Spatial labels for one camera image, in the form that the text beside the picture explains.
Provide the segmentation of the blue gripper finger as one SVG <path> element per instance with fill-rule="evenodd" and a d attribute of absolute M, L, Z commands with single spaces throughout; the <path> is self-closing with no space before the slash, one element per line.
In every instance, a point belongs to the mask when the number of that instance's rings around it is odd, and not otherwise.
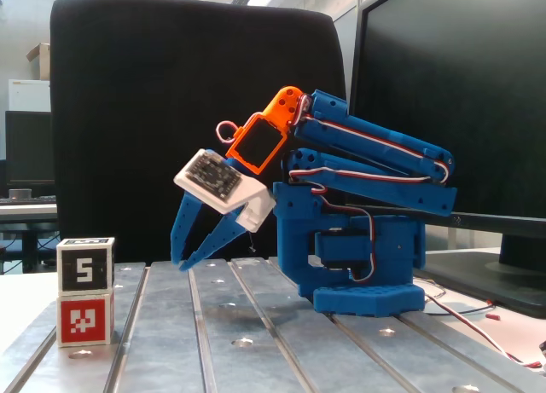
<path fill-rule="evenodd" d="M 188 261 L 198 250 L 206 236 L 203 203 L 194 195 L 183 195 L 175 221 L 171 228 L 171 262 Z"/>
<path fill-rule="evenodd" d="M 238 214 L 225 214 L 216 228 L 204 239 L 199 248 L 188 259 L 179 264 L 180 271 L 192 269 L 200 261 L 209 258 L 231 241 L 246 233 L 246 229 L 237 222 Z"/>

